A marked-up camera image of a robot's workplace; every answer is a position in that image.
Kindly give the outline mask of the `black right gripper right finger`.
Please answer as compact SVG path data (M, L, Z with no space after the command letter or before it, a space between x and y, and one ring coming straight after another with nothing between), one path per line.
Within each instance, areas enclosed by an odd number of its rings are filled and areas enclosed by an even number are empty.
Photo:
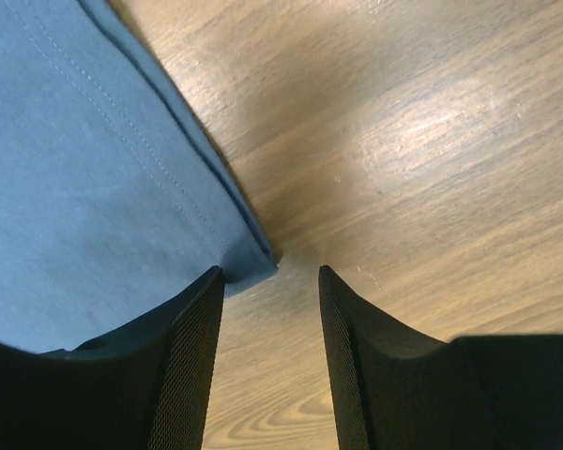
M563 334L443 342L318 277L342 449L563 449Z

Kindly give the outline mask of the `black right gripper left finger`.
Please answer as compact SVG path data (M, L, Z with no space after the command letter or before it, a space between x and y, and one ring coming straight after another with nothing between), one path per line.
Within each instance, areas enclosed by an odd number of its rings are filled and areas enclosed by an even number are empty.
M0 343L0 449L198 449L221 327L224 277L74 350Z

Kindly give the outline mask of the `blue-grey t shirt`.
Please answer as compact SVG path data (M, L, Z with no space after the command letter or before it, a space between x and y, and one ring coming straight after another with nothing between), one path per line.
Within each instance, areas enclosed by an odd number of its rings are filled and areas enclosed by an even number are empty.
M273 250L158 60L104 1L0 1L0 342L72 349Z

